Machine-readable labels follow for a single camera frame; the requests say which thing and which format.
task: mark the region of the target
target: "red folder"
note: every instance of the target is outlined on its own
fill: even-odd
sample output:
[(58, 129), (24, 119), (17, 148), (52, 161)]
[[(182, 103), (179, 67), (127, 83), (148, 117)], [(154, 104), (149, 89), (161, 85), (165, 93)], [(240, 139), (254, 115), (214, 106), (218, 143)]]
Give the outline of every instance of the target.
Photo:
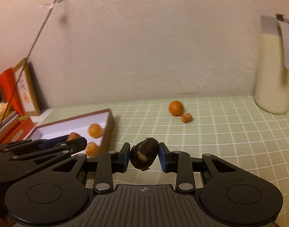
[[(11, 98), (14, 87), (15, 87), (15, 78), (13, 69), (9, 68), (4, 72), (2, 72), (2, 74), (0, 74), (0, 88), (7, 102)], [(14, 108), (14, 110), (18, 113), (19, 116), (21, 117), (24, 116), (24, 110), (21, 106), (19, 95), (16, 89), (10, 104)]]

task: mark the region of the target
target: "dark brown vegetable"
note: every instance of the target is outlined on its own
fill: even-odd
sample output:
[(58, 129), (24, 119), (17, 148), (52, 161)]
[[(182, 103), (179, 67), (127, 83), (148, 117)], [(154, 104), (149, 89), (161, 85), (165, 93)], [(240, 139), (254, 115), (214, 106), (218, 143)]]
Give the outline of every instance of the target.
[(131, 164), (139, 170), (146, 171), (153, 164), (159, 151), (159, 142), (148, 137), (131, 148)]

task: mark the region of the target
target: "black robotic gripper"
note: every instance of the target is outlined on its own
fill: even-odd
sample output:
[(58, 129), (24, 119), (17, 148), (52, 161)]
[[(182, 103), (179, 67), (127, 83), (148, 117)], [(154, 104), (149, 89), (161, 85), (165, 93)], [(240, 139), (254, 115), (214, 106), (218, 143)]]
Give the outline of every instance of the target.
[[(0, 145), (0, 216), (23, 226), (95, 227), (275, 227), (283, 198), (271, 183), (215, 155), (192, 158), (159, 144), (162, 171), (176, 185), (117, 185), (125, 173), (130, 144), (96, 158), (79, 153), (81, 137), (24, 140)], [(85, 187), (95, 173), (93, 189)], [(193, 172), (203, 188), (196, 189)]]

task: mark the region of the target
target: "open box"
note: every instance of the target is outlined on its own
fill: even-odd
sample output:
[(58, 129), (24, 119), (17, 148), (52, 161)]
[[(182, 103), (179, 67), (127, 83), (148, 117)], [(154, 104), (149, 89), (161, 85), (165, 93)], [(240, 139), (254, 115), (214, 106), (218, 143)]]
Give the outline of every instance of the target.
[[(88, 127), (94, 123), (99, 124), (104, 129), (100, 138), (93, 138), (88, 134)], [(28, 136), (28, 139), (51, 139), (76, 132), (83, 136), (88, 143), (95, 142), (100, 147), (99, 153), (102, 153), (109, 151), (113, 128), (114, 118), (112, 112), (110, 109), (104, 109), (37, 126)]]

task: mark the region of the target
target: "silver screw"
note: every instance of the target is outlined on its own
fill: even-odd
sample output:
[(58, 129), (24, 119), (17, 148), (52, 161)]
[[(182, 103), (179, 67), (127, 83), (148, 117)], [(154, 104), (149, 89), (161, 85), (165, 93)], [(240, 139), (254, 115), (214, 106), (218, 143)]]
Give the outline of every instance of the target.
[(95, 188), (98, 190), (107, 190), (110, 188), (110, 185), (108, 183), (99, 183), (96, 184)]
[(193, 185), (190, 184), (190, 183), (181, 183), (181, 184), (178, 185), (178, 187), (181, 190), (191, 190), (193, 188)]

